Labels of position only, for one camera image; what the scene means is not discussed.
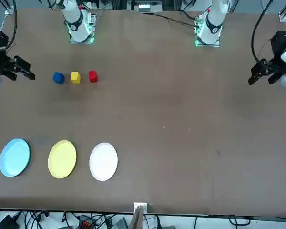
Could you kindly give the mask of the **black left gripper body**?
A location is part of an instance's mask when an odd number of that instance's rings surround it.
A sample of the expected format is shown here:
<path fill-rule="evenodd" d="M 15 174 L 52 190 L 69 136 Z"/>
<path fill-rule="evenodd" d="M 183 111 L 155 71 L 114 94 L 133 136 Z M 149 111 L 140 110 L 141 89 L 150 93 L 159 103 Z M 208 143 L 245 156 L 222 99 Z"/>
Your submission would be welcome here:
<path fill-rule="evenodd" d="M 277 68 L 280 73 L 286 73 L 286 63 L 281 59 L 286 47 L 286 31 L 277 31 L 270 41 L 274 55 L 271 59 L 272 66 Z"/>

